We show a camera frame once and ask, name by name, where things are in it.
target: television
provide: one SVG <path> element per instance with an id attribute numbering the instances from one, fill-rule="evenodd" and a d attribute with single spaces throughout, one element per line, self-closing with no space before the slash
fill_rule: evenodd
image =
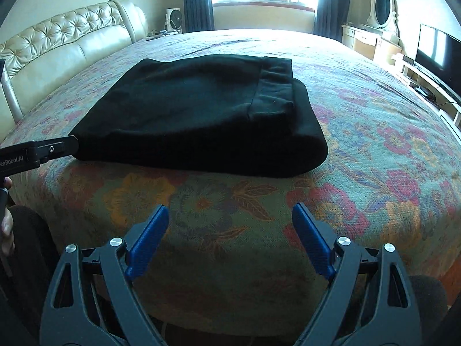
<path id="1" fill-rule="evenodd" d="M 461 105 L 461 41 L 421 24 L 415 63 Z"/>

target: dressing table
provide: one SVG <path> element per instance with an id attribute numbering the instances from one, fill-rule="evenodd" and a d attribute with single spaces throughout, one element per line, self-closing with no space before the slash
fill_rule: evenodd
<path id="1" fill-rule="evenodd" d="M 384 67 L 394 65 L 401 53 L 395 0 L 372 0 L 366 25 L 345 23 L 342 43 Z"/>

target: metal screw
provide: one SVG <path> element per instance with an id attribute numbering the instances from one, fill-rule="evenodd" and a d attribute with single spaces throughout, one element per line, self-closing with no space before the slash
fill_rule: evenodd
<path id="1" fill-rule="evenodd" d="M 123 243 L 123 239 L 119 238 L 119 237 L 116 237 L 116 238 L 112 238 L 111 241 L 110 241 L 110 244 L 112 247 L 117 247 L 119 245 L 121 245 Z"/>
<path id="2" fill-rule="evenodd" d="M 347 237 L 339 237 L 338 238 L 338 243 L 343 246 L 349 246 L 350 245 L 350 239 Z"/>
<path id="3" fill-rule="evenodd" d="M 392 243 L 386 243 L 384 245 L 384 249 L 387 251 L 387 252 L 394 252 L 396 250 L 396 247 L 392 244 Z"/>
<path id="4" fill-rule="evenodd" d="M 68 245 L 66 248 L 65 248 L 65 251 L 68 252 L 69 254 L 74 252 L 75 250 L 77 249 L 77 246 L 75 245 Z"/>

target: dark curtain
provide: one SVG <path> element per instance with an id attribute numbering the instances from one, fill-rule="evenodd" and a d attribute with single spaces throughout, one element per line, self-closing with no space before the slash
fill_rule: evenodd
<path id="1" fill-rule="evenodd" d="M 184 18 L 187 32 L 214 30 L 211 0 L 184 0 Z"/>
<path id="2" fill-rule="evenodd" d="M 350 0 L 319 0 L 313 33 L 341 41 L 341 25 L 347 21 L 349 5 Z"/>

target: tufted headboard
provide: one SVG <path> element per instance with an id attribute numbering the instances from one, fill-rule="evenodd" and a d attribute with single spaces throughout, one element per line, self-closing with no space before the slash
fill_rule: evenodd
<path id="1" fill-rule="evenodd" d="M 146 16 L 110 0 L 44 20 L 0 44 L 0 142 L 35 105 L 96 61 L 146 37 Z"/>

